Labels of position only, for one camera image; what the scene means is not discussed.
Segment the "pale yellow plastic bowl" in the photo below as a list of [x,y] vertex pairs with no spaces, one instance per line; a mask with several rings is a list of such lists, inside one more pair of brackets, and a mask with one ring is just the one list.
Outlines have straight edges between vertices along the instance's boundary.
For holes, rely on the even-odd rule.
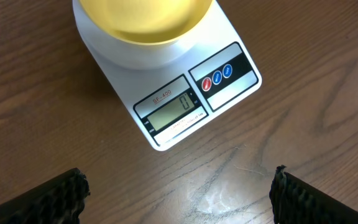
[[213,0],[80,0],[90,20],[127,43],[160,45],[190,33]]

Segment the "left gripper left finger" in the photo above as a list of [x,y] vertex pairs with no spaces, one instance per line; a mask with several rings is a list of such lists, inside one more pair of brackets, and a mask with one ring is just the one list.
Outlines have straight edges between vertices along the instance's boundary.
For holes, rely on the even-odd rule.
[[0,204],[0,224],[79,224],[89,195],[84,173],[70,169]]

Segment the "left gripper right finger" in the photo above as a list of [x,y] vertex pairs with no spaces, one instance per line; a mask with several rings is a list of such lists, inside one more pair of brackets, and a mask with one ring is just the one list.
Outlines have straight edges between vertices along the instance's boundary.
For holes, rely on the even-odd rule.
[[275,224],[358,224],[358,212],[276,168],[269,198]]

